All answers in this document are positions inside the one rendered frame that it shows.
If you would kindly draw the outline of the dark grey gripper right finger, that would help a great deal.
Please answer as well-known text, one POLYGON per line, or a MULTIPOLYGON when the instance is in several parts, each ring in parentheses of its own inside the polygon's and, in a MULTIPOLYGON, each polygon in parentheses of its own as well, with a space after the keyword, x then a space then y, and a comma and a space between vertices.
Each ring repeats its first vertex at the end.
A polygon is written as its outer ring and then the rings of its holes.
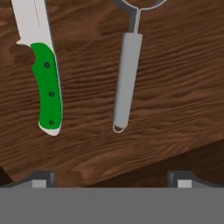
POLYGON ((222 185, 198 178, 191 171, 169 171, 168 180, 169 187, 172 188, 222 187, 222 185))

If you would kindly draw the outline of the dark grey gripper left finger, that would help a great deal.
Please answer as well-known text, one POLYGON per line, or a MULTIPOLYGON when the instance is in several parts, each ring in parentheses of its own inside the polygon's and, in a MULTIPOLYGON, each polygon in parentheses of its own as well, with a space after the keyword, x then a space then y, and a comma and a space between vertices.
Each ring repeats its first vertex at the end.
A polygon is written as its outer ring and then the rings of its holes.
POLYGON ((56 174, 54 171, 34 171, 27 178, 3 185, 3 188, 52 188, 56 186, 56 174))

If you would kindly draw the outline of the green-handled knife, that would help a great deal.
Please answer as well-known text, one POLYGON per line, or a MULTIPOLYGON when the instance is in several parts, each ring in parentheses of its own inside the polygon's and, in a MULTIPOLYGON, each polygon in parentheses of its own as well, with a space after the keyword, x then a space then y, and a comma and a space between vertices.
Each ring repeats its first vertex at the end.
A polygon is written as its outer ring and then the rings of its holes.
POLYGON ((19 34, 17 44, 30 47, 34 53, 31 70, 40 99, 38 126, 55 137, 61 129, 63 103, 46 0, 11 0, 11 3, 19 34))

